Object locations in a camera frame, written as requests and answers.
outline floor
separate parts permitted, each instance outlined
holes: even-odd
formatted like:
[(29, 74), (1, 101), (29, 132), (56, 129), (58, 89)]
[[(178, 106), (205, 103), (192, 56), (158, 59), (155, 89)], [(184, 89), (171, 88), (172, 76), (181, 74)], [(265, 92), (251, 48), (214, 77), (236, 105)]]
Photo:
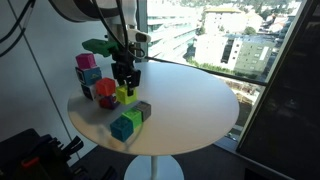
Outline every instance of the floor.
[[(122, 180), (126, 168), (136, 156), (121, 154), (97, 146), (78, 162), (72, 169), (83, 166), (92, 179), (101, 179), (105, 171), (112, 166), (117, 172), (117, 179)], [(252, 162), (234, 155), (216, 145), (173, 156), (180, 164), (185, 180), (284, 180)]]

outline pink cube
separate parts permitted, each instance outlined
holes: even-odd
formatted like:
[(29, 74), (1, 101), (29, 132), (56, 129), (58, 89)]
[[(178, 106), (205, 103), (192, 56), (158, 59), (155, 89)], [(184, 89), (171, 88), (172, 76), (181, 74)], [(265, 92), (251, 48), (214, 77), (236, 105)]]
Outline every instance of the pink cube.
[(97, 66), (94, 55), (91, 53), (82, 53), (76, 56), (79, 69), (91, 69)]

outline white table pedestal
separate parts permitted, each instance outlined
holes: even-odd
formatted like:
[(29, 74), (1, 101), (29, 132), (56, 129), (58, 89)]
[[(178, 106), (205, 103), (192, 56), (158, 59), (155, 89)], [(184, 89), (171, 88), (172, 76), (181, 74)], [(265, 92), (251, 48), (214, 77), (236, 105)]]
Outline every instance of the white table pedestal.
[(179, 163), (172, 156), (137, 156), (128, 166), (125, 180), (183, 180)]

